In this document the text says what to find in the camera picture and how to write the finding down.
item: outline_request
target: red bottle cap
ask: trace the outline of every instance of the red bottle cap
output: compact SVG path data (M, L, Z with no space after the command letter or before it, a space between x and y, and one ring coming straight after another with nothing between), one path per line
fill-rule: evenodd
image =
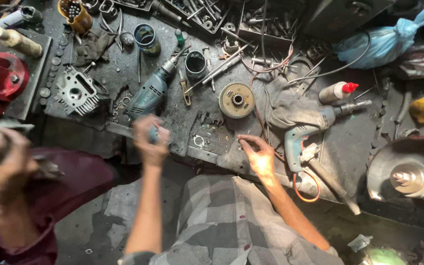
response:
M355 83L347 83L347 84L343 85L343 87L341 88L341 90L342 90L344 93L351 93L351 92L354 92L354 91L356 90L356 88L357 88L357 87L359 87L359 85L358 85L358 84L355 84Z

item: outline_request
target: small green bottle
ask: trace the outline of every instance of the small green bottle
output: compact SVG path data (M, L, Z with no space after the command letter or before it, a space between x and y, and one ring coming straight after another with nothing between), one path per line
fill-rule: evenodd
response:
M180 29L176 29L174 31L174 35L176 35L176 39L178 39L178 47L184 46L184 37Z

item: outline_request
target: maroon shirt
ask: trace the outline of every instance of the maroon shirt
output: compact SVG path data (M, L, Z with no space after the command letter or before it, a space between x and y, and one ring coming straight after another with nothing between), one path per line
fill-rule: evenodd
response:
M1 247L0 262L11 265L55 263L57 250L53 227L75 209L114 187L115 173L103 158L62 148L40 147L31 151L44 155L65 173L60 180L32 179L25 188L29 211L40 231L38 240L24 249Z

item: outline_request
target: person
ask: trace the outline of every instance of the person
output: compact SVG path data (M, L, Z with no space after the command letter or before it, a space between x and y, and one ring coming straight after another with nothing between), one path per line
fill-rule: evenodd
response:
M196 176L183 190L177 241L169 250L162 250L160 181L169 131L161 124L155 116L133 124L143 186L119 264L343 264L278 183L274 149L253 135L238 139L269 199L254 183L238 176ZM151 126L158 128L156 144L149 140ZM24 137L7 129L0 132L0 148L2 135L12 143L0 162L0 261L53 264L54 223L114 187L120 174L97 156L62 149L29 152ZM31 156L35 154L44 154L65 176L42 184L30 177L37 169ZM79 172L89 181L80 178Z

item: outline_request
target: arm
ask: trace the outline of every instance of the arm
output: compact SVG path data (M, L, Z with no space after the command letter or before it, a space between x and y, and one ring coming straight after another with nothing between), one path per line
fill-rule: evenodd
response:
M168 141L170 132L158 127L159 140L151 144L148 139L148 130L161 120L155 116L143 118L133 124L134 144L142 156L143 187L137 217L127 240L125 254L140 251L161 253L162 246L162 218L161 218L161 172L163 162L168 155Z
M327 251L330 244L297 208L274 175L274 148L258 136L239 135L238 139L248 155L251 169L260 178L271 202L284 222L307 241L314 243L321 250ZM248 142L255 144L258 152L255 152Z
M39 232L32 221L22 189L28 175L37 170L29 156L30 142L13 130L1 129L10 148L0 162L0 238L8 250L24 248L36 242ZM0 150L4 147L0 133Z

